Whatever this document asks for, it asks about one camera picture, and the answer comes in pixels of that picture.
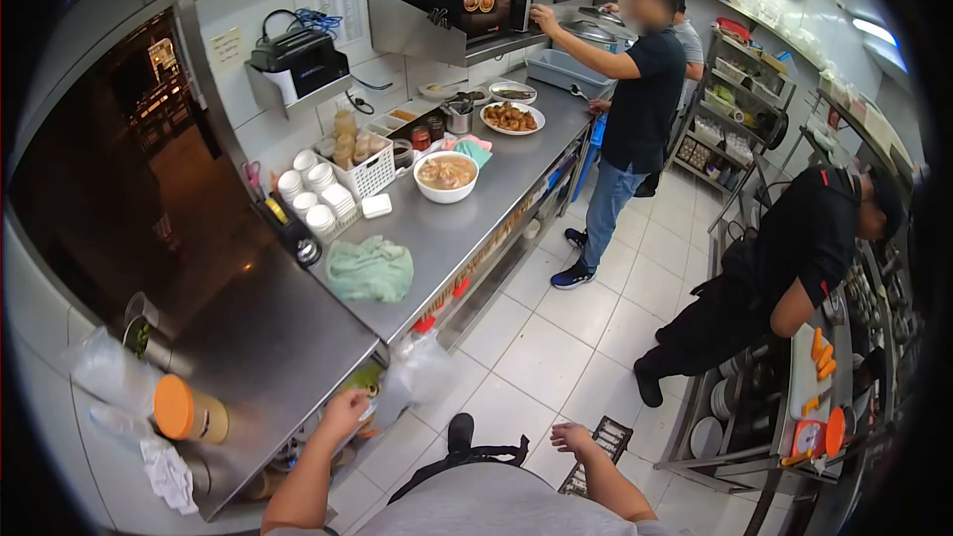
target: white tile floor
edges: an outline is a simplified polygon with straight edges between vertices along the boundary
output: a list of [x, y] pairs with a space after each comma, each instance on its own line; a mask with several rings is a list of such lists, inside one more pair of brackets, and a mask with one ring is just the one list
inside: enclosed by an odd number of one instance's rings
[[[330, 502], [340, 515], [332, 528], [352, 534], [414, 471], [441, 459], [446, 425], [465, 411], [476, 421], [475, 444], [516, 445], [525, 434], [530, 439], [525, 467], [554, 487], [575, 460], [550, 447], [550, 426], [571, 420], [592, 430], [608, 415], [634, 427], [617, 467], [663, 521], [696, 536], [745, 531], [757, 493], [727, 495], [653, 469], [688, 379], [663, 380], [664, 404], [649, 408], [642, 405], [632, 374], [632, 363], [656, 345], [655, 331], [694, 300], [689, 292], [706, 279], [705, 231], [721, 206], [692, 177], [666, 173], [659, 196], [626, 205], [597, 280], [555, 290], [550, 276], [578, 257], [562, 232], [584, 226], [594, 180], [595, 174], [459, 345], [453, 354], [457, 384], [439, 401], [405, 413], [375, 452], [334, 484]], [[778, 533], [789, 504], [790, 498], [775, 498], [763, 536]]]

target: soup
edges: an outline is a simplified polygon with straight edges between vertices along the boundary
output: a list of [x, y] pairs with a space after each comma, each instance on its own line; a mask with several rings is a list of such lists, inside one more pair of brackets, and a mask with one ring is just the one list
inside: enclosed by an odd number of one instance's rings
[[469, 185], [477, 177], [477, 165], [456, 155], [436, 156], [423, 162], [417, 179], [427, 188], [450, 191]]

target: red sauce jar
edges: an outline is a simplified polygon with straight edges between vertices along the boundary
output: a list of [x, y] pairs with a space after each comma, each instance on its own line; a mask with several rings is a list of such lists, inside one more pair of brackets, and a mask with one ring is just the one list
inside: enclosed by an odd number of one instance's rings
[[430, 131], [426, 126], [414, 126], [411, 130], [411, 144], [414, 149], [423, 151], [430, 147]]

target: floor drain grate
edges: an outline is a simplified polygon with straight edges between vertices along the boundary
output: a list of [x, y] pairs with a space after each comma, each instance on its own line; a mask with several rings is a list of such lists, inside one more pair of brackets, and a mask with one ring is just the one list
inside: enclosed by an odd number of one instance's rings
[[[617, 423], [608, 416], [603, 416], [599, 426], [593, 431], [593, 440], [605, 449], [605, 452], [612, 458], [613, 464], [618, 463], [618, 459], [622, 457], [622, 453], [628, 447], [631, 438], [631, 428]], [[569, 476], [562, 481], [559, 492], [564, 495], [589, 498], [589, 491], [586, 490], [586, 472], [582, 468], [582, 464], [576, 462], [573, 470], [569, 472]]]

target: stack of white bowls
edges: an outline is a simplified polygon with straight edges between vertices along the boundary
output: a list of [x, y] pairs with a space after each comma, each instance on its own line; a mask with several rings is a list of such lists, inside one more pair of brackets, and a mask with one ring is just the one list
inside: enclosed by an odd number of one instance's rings
[[304, 181], [296, 170], [289, 170], [278, 178], [278, 193], [285, 203], [291, 203], [294, 198], [304, 192]]
[[319, 238], [327, 238], [335, 230], [335, 214], [324, 204], [309, 209], [304, 222]]
[[321, 192], [321, 200], [328, 204], [339, 220], [344, 220], [357, 208], [351, 191], [341, 185], [331, 185], [324, 189]]
[[311, 171], [317, 165], [317, 154], [310, 150], [305, 149], [298, 155], [294, 156], [294, 161], [292, 162], [292, 168], [297, 170], [301, 177], [306, 179], [308, 177], [308, 172]]
[[331, 170], [331, 165], [327, 161], [322, 161], [308, 170], [308, 176], [305, 177], [304, 182], [305, 185], [308, 185], [309, 190], [320, 195], [335, 183], [335, 173]]
[[292, 209], [301, 220], [304, 220], [304, 217], [308, 215], [308, 210], [315, 205], [317, 205], [317, 195], [310, 191], [300, 193], [292, 201]]

